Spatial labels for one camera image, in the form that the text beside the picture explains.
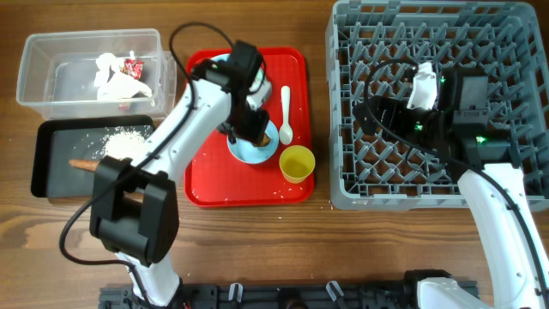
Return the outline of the small light blue plate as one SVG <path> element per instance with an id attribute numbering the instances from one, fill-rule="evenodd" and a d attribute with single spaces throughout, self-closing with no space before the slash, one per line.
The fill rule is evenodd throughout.
<path id="1" fill-rule="evenodd" d="M 227 147 L 231 155 L 238 161 L 246 164 L 256 165 L 271 158 L 279 145 L 279 131 L 272 121 L 268 122 L 265 134 L 270 139 L 266 146 L 256 147 L 251 142 L 237 138 L 235 143 L 226 140 Z"/>

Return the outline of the light green bowl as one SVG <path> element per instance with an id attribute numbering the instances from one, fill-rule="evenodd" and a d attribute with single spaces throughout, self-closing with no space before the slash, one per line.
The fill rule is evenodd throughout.
<path id="1" fill-rule="evenodd" d="M 252 110 L 256 110 L 265 105 L 272 94 L 272 83 L 266 77 L 264 71 L 260 69 L 256 73 L 254 82 L 250 87 L 250 93 L 246 100 Z"/>

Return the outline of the white plastic spoon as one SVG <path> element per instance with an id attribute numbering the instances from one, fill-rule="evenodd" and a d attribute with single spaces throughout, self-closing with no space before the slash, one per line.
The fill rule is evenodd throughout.
<path id="1" fill-rule="evenodd" d="M 291 103 L 291 89 L 288 86 L 281 88 L 282 125 L 279 129 L 280 142 L 289 145 L 293 140 L 293 129 L 289 124 L 289 112 Z"/>

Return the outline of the yellow plastic cup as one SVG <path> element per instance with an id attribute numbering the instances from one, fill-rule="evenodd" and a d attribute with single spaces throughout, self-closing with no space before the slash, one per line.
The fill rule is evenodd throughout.
<path id="1" fill-rule="evenodd" d="M 305 181 L 316 167 L 312 151 L 302 145 L 292 145 L 284 149 L 279 158 L 283 177 L 292 184 Z"/>

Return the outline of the white rice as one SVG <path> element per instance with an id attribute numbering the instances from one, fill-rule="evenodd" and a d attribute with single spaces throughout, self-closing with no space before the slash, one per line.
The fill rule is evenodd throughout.
<path id="1" fill-rule="evenodd" d="M 130 157 L 142 150 L 146 139 L 152 134 L 152 125 L 117 126 L 105 128 L 97 138 L 93 138 L 86 145 L 84 158 L 99 160 L 105 156 L 116 159 Z"/>

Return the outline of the red snack wrapper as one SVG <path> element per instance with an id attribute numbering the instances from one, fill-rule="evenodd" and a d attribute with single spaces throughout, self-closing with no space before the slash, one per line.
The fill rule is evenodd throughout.
<path id="1" fill-rule="evenodd" d="M 137 59 L 126 58 L 123 62 L 121 72 L 131 76 L 135 80 L 140 80 L 142 76 L 144 62 Z"/>

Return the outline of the white napkin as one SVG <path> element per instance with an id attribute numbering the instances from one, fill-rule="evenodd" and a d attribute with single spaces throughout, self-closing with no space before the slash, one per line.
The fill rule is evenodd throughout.
<path id="1" fill-rule="evenodd" d="M 133 52 L 128 58 L 136 59 Z M 131 99 L 136 95 L 150 97 L 152 89 L 144 82 L 135 80 L 121 72 L 126 58 L 118 58 L 112 53 L 103 53 L 96 60 L 98 71 L 94 79 L 97 100 Z"/>

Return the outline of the brown mushroom piece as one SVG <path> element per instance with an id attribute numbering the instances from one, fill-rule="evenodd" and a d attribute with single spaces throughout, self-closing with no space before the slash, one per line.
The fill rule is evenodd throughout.
<path id="1" fill-rule="evenodd" d="M 270 137 L 266 133 L 264 133 L 262 136 L 262 140 L 257 144 L 257 147 L 265 147 L 270 143 L 270 141 Z"/>

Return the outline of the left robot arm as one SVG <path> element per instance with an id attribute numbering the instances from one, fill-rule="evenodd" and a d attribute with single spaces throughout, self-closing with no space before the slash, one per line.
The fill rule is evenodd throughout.
<path id="1" fill-rule="evenodd" d="M 228 58 L 194 67 L 177 107 L 128 159 L 105 157 L 94 175 L 90 233 L 133 281 L 127 308 L 184 306 L 183 283 L 168 255 L 178 232 L 176 184 L 215 130 L 232 140 L 264 140 L 269 115 L 247 98 L 263 63 L 255 46 L 236 42 Z"/>

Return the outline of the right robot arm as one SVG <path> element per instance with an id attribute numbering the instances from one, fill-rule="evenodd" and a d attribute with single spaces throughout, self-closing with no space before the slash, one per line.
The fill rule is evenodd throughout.
<path id="1" fill-rule="evenodd" d="M 517 146 L 489 128 L 482 70 L 401 61 L 409 100 L 363 93 L 353 116 L 366 135 L 390 138 L 444 162 L 470 209 L 486 255 L 496 308 L 548 306 L 548 256 L 529 208 Z"/>

